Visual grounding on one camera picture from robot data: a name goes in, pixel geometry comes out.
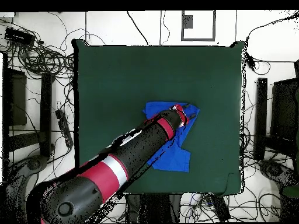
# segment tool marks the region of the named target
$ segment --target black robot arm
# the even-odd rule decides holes
[[[179,104],[145,120],[83,164],[82,173],[40,183],[29,195],[27,214],[41,223],[85,222],[188,122]]]

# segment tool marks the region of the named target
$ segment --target blue cloth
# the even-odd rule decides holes
[[[167,110],[173,105],[178,104],[178,102],[162,102],[162,101],[152,101],[145,105],[143,112],[146,114],[147,119],[158,114],[163,110]],[[174,142],[169,141],[159,149],[156,154],[147,162],[149,165],[152,164],[154,169],[164,170],[164,171],[177,171],[177,172],[189,172],[189,161],[191,153],[184,149],[181,149],[188,132],[190,131],[193,123],[195,122],[199,109],[195,106],[190,105],[184,109],[187,117],[192,114],[196,114],[195,118],[192,118],[188,125],[176,130],[176,135],[174,137]]]

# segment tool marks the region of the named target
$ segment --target computer monitor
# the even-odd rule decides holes
[[[298,87],[298,78],[274,83],[272,89],[271,136],[295,141],[298,130],[298,103],[296,100]]]

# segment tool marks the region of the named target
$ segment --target green tabletop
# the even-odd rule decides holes
[[[182,148],[190,172],[152,167],[128,193],[239,193],[241,52],[229,47],[78,46],[79,160],[84,163],[144,118],[146,102],[200,109]]]

